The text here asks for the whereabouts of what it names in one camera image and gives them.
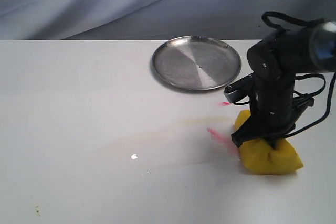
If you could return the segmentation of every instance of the table surface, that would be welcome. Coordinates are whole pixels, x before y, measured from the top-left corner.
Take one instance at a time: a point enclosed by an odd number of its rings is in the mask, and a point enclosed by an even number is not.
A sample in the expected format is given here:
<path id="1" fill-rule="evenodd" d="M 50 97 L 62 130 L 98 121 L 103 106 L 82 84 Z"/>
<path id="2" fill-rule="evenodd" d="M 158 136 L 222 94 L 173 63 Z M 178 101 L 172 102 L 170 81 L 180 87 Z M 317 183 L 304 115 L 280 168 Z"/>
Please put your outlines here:
<path id="1" fill-rule="evenodd" d="M 227 42 L 241 78 L 257 41 Z M 303 169 L 249 174 L 207 131 L 229 136 L 242 107 L 218 106 L 221 89 L 162 86 L 150 73 L 161 43 L 0 41 L 0 223 L 333 223 L 335 107 L 290 139 Z M 325 105 L 326 91 L 298 127 Z"/>

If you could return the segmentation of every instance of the silver plate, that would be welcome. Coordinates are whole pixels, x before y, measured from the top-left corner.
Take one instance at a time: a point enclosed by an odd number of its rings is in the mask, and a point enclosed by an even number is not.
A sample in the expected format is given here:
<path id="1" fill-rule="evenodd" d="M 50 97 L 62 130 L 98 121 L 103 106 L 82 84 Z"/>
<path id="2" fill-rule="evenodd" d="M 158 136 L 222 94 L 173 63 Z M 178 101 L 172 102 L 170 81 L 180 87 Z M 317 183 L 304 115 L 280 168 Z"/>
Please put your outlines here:
<path id="1" fill-rule="evenodd" d="M 162 44 L 152 58 L 156 74 L 186 90 L 211 90 L 231 83 L 239 74 L 239 54 L 220 40 L 185 36 Z"/>

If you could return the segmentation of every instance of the pink mark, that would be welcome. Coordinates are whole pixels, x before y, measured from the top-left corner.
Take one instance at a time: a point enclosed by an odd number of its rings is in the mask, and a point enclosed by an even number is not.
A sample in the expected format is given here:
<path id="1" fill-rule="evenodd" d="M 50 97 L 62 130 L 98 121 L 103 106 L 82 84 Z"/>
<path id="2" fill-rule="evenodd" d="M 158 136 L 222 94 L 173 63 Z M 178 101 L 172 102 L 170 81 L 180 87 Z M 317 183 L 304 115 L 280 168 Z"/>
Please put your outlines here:
<path id="1" fill-rule="evenodd" d="M 207 128 L 207 130 L 210 132 L 211 137 L 213 137 L 214 139 L 216 139 L 219 143 L 224 144 L 225 147 L 227 148 L 227 150 L 231 154 L 239 156 L 239 150 L 238 150 L 238 148 L 235 146 L 235 144 L 230 139 L 228 139 L 228 138 L 220 135 L 214 129 Z"/>
<path id="2" fill-rule="evenodd" d="M 220 102 L 218 105 L 219 106 L 229 106 L 231 103 L 229 102 Z"/>

